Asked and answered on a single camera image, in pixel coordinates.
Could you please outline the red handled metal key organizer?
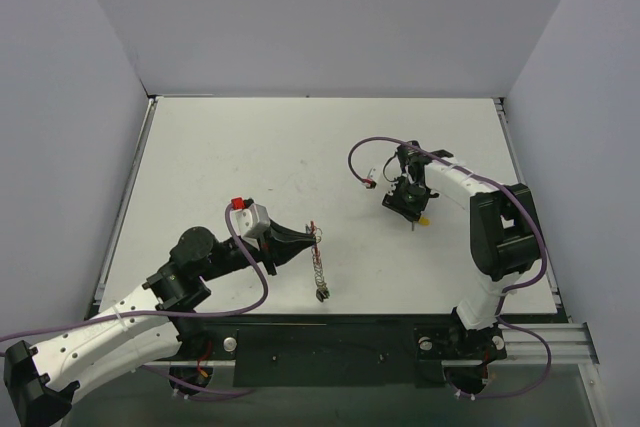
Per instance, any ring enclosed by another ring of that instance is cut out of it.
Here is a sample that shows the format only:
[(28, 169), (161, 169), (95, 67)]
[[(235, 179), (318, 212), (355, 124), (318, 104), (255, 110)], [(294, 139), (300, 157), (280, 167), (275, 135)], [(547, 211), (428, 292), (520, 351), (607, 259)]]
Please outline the red handled metal key organizer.
[(314, 221), (311, 221), (307, 226), (306, 230), (308, 233), (313, 233), (316, 237), (316, 244), (311, 249), (312, 254), (312, 265), (314, 270), (314, 282), (317, 288), (326, 288), (329, 290), (323, 271), (323, 264), (321, 259), (321, 254), (319, 250), (319, 243), (322, 239), (321, 229), (315, 224)]

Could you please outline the black key tag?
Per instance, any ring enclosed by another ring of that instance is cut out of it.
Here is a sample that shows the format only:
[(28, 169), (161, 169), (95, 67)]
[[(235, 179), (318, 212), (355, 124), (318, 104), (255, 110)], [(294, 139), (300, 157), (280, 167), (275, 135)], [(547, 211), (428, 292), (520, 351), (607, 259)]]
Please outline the black key tag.
[(324, 302), (328, 300), (330, 297), (329, 290), (326, 288), (317, 288), (316, 289), (316, 298), (319, 302)]

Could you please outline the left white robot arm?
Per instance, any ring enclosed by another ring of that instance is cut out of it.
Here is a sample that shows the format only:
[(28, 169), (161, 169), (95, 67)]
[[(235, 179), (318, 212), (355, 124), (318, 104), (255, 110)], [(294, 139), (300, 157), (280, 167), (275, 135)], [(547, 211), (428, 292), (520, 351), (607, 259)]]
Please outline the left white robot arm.
[(157, 359), (204, 353), (211, 337), (196, 308), (211, 294), (207, 281), (250, 266), (273, 275), (316, 243), (313, 229), (274, 221), (225, 241), (205, 227), (186, 230), (168, 261), (111, 308), (48, 340), (6, 349), (4, 385), (20, 424), (52, 426), (105, 382)]

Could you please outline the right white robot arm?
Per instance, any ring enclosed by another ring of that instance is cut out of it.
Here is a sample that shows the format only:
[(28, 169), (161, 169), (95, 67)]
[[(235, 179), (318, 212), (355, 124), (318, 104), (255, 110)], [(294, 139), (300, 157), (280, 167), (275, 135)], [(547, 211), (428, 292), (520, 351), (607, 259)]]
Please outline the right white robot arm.
[(533, 229), (539, 225), (528, 186), (487, 184), (465, 173), (446, 150), (425, 155), (411, 141), (396, 148), (400, 175), (382, 205), (415, 224), (430, 199), (443, 196), (469, 214), (471, 258), (476, 281), (453, 311), (459, 321), (447, 330), (449, 349), (468, 356), (483, 342), (481, 330), (497, 323), (504, 290), (519, 281), (540, 258)]

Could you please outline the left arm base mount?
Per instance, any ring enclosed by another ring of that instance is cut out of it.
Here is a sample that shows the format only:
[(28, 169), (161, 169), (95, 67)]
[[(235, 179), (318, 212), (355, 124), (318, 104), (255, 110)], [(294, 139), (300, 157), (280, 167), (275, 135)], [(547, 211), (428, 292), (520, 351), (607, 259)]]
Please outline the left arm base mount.
[(228, 390), (210, 388), (214, 370), (204, 367), (203, 362), (213, 353), (213, 342), (208, 339), (201, 348), (192, 367), (178, 366), (162, 370), (159, 367), (144, 366), (143, 370), (158, 375), (169, 382), (174, 397), (185, 401), (194, 399), (198, 402), (220, 402), (238, 397), (238, 394)]

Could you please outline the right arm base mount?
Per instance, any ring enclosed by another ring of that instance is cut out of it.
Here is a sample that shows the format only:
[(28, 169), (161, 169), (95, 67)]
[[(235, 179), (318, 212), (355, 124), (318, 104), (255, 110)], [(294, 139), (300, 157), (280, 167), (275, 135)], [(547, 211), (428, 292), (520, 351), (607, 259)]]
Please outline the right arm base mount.
[(449, 385), (478, 395), (489, 383), (489, 365), (507, 357), (505, 341), (496, 324), (467, 330), (453, 315), (440, 323), (418, 325), (414, 339), (419, 387)]

